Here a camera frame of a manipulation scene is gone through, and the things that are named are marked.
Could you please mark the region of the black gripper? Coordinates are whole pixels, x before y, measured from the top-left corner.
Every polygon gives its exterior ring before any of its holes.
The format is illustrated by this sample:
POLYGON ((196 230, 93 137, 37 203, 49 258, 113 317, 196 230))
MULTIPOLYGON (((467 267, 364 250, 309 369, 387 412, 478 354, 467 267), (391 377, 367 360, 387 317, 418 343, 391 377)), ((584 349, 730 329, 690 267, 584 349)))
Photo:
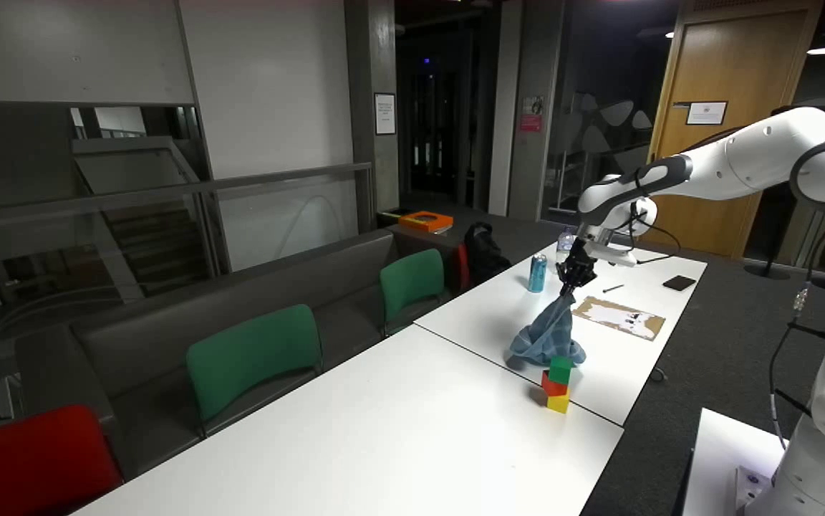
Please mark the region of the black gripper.
POLYGON ((561 287, 574 283, 574 291, 581 289, 596 277, 593 267, 596 261, 587 256, 584 240, 576 238, 564 267, 560 267, 561 287))

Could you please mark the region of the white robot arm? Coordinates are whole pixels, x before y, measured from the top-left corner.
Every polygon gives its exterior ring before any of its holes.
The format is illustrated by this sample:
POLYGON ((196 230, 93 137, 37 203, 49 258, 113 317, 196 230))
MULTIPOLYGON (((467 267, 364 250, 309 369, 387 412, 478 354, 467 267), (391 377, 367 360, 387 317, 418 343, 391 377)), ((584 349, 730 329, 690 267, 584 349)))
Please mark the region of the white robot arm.
MULTIPOLYGON (((632 263, 611 250, 617 231, 637 230, 637 211, 653 194, 733 200, 786 184, 825 214, 825 108, 792 105, 720 139, 644 162, 633 174, 607 174, 580 197, 580 231, 560 274, 567 287, 593 277, 593 261, 632 263)), ((805 416, 793 428, 772 483, 745 504, 748 516, 825 516, 825 354, 805 416)))

